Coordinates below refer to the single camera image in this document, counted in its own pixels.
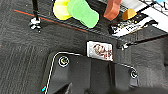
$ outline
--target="black panel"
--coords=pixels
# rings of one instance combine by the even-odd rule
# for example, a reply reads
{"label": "black panel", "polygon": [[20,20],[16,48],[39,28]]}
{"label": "black panel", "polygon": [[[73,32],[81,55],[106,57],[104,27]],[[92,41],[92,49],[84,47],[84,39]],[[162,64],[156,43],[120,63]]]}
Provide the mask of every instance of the black panel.
{"label": "black panel", "polygon": [[107,94],[110,90],[108,61],[92,59],[90,88],[93,94]]}

